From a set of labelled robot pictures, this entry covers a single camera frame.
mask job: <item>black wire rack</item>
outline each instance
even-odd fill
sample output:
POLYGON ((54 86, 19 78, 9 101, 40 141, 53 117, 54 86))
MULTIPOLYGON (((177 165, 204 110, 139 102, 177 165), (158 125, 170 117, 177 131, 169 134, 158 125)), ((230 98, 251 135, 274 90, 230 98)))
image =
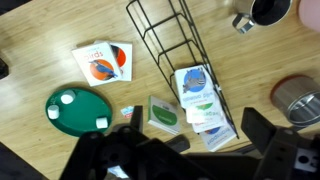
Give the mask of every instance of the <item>black wire rack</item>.
POLYGON ((226 100, 185 0, 168 0, 168 6, 164 12, 161 12, 163 17, 159 17, 159 13, 153 14, 157 9, 161 9, 160 7, 145 8, 145 4, 142 0, 130 0, 126 9, 174 96, 179 101, 174 78, 175 70, 202 64, 209 72, 214 90, 219 95, 229 124, 239 138, 226 100))

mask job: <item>silver container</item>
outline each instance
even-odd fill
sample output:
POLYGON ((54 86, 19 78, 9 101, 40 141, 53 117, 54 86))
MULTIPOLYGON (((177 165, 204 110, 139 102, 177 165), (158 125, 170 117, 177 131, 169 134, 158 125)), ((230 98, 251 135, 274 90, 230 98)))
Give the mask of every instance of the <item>silver container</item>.
POLYGON ((271 101, 295 126, 320 121, 320 86, 310 77, 295 75, 279 81, 271 91, 271 101))

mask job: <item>wood grain surface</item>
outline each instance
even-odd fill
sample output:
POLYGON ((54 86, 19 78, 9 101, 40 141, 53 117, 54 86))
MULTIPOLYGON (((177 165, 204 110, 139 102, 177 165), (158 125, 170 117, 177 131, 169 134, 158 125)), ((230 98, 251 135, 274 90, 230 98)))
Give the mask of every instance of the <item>wood grain surface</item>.
MULTIPOLYGON (((144 133, 163 141, 173 136, 150 126, 147 98, 156 96, 177 105, 127 12, 128 0, 34 0, 0 16, 0 56, 10 75, 0 80, 0 141, 49 179, 58 179, 77 138, 55 129, 45 115, 45 102, 64 87, 88 87, 71 50, 96 39, 133 43, 133 81, 91 88, 113 106, 113 124, 126 123, 120 109, 144 106, 144 133)), ((170 13, 167 1, 147 1, 154 22, 170 13)), ((255 26, 245 35, 231 23, 232 0, 187 0, 214 71, 238 127, 234 139, 221 151, 249 144, 240 130, 244 107, 254 107, 276 125, 289 126, 272 106, 269 93, 281 78, 305 74, 320 83, 320 34, 304 27, 298 1, 279 23, 255 26)), ((174 24, 160 27, 165 43, 176 40, 174 24)), ((185 65, 182 55, 175 62, 185 65)), ((179 108, 181 133, 191 141, 188 152, 205 152, 205 146, 179 108)))

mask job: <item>green circular mat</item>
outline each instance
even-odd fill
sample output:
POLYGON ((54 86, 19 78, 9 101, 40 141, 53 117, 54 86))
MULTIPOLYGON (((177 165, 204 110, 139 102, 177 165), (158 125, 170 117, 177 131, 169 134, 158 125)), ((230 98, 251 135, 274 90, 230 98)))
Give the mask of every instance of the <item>green circular mat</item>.
POLYGON ((97 94, 80 88, 68 88, 53 93, 47 100, 45 111, 49 121, 57 129, 77 137, 88 131, 105 132, 108 128, 96 127, 98 117, 107 117, 108 127, 112 122, 111 107, 97 94), (61 96, 67 90, 72 90, 76 97, 72 103, 63 104, 61 96), (59 106, 58 119, 49 118, 47 109, 50 105, 59 106))

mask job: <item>metal cup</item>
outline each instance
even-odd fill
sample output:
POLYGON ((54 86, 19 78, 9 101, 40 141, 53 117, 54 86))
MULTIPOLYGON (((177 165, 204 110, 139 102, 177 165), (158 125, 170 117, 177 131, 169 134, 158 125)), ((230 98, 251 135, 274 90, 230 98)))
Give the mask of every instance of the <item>metal cup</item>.
POLYGON ((248 32, 255 24, 269 26, 280 21, 289 11, 292 0, 234 0, 238 14, 233 20, 233 27, 241 34, 248 32), (242 18, 246 22, 238 27, 242 18))

